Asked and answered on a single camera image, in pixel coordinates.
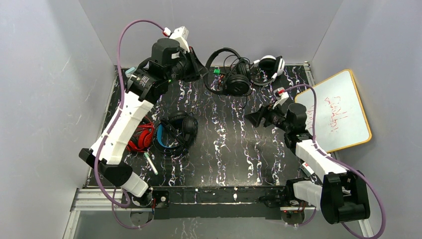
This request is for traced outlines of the red headphones with cable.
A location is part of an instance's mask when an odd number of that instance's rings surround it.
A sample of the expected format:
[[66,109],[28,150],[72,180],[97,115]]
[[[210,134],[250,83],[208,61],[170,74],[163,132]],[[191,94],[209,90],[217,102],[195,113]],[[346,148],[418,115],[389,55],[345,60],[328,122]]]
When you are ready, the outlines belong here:
[[154,131],[154,123],[148,117],[144,117],[135,129],[126,149],[129,152],[146,152],[152,144]]

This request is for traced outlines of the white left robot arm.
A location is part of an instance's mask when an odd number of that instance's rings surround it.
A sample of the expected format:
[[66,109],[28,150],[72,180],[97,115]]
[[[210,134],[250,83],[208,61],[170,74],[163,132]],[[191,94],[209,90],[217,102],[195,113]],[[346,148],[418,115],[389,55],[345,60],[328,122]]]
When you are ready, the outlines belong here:
[[163,29],[163,38],[152,46],[151,56],[126,76],[118,71],[120,104],[96,142],[81,149],[79,157],[112,185],[141,198],[149,185],[123,161],[123,153],[142,120],[174,81],[196,81],[206,72],[187,43],[185,26]]

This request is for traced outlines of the blue black headphones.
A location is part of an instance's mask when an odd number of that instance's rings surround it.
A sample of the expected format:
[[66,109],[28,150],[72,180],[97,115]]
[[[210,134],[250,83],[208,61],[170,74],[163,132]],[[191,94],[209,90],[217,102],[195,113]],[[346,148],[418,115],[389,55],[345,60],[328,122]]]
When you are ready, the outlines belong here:
[[[197,137],[198,128],[198,120],[192,112],[173,112],[167,118],[160,119],[154,132],[153,145],[163,154],[187,154]],[[162,140],[164,134],[173,138],[177,145],[166,146]]]

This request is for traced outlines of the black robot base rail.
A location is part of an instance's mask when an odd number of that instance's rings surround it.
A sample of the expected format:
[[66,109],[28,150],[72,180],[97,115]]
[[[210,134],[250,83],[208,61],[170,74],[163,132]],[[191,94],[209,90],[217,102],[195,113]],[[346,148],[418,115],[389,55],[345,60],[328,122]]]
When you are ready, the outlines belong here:
[[178,218],[281,219],[294,210],[282,197],[283,186],[156,187],[152,191],[157,220]]

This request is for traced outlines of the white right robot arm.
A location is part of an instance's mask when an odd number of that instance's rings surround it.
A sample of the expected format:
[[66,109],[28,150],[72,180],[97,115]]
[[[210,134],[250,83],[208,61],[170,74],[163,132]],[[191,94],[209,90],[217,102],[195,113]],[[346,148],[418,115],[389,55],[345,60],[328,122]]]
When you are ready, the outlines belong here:
[[254,127],[273,125],[283,130],[286,147],[311,167],[322,184],[317,185],[308,178],[288,180],[282,191],[261,196],[259,200],[266,205],[276,201],[283,205],[293,200],[308,203],[321,210],[329,224],[368,219],[370,205],[364,180],[357,172],[334,162],[318,145],[306,128],[307,108],[304,105],[290,103],[284,112],[282,104],[288,93],[280,88],[276,95],[276,102],[261,106],[245,118]]

